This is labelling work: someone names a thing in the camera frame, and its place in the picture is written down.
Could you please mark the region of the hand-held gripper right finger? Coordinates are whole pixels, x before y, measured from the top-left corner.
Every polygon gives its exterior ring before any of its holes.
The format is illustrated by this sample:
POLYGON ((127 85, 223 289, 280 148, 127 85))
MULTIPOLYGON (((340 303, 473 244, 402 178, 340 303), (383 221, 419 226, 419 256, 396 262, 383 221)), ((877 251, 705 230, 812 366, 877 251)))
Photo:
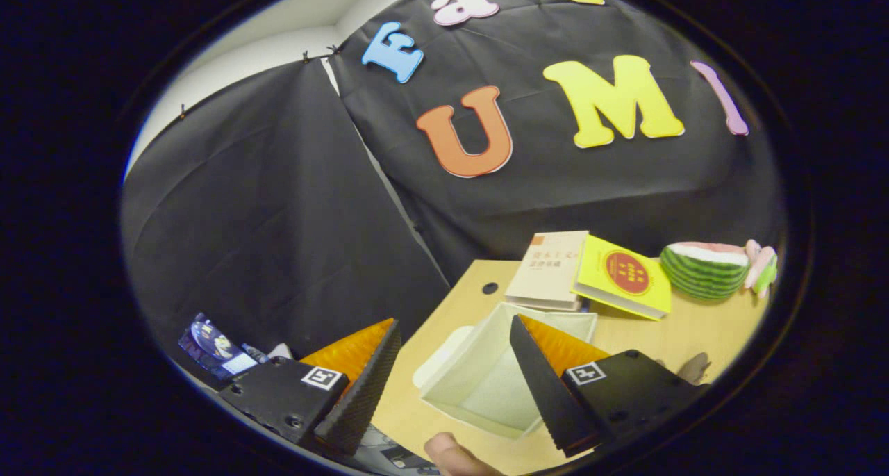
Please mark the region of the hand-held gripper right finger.
POLYGON ((708 390, 640 350, 609 354, 527 315, 512 318, 509 343, 566 457, 647 434, 708 390))

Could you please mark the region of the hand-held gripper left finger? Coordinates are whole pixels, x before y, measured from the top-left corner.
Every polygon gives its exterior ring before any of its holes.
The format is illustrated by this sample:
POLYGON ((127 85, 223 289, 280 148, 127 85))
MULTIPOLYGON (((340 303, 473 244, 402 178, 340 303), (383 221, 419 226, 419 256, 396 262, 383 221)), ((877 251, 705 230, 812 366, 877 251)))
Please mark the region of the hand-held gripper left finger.
POLYGON ((305 358, 254 366, 219 396, 293 445, 353 456, 401 346, 398 320, 388 318, 305 358))

